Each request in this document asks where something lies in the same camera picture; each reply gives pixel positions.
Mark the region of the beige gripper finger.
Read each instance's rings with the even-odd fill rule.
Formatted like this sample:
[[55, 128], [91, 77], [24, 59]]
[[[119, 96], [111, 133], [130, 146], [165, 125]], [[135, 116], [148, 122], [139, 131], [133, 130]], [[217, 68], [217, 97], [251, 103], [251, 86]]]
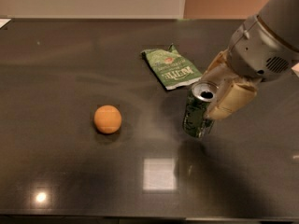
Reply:
[[216, 99], [208, 106], [207, 119], [226, 119], [234, 112], [250, 103], [257, 94], [256, 85], [247, 78], [226, 78], [216, 93]]
[[221, 51], [211, 62], [200, 80], [213, 83], [219, 87], [226, 78], [232, 78], [234, 76], [234, 72], [227, 62], [227, 54], [227, 49], [225, 51]]

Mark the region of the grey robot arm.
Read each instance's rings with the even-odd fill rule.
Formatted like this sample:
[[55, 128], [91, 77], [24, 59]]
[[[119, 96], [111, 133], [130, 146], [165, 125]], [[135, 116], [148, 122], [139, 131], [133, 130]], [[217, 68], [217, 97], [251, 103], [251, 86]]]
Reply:
[[225, 119], [299, 62], [299, 0], [269, 0], [232, 35], [201, 79], [216, 87], [207, 119]]

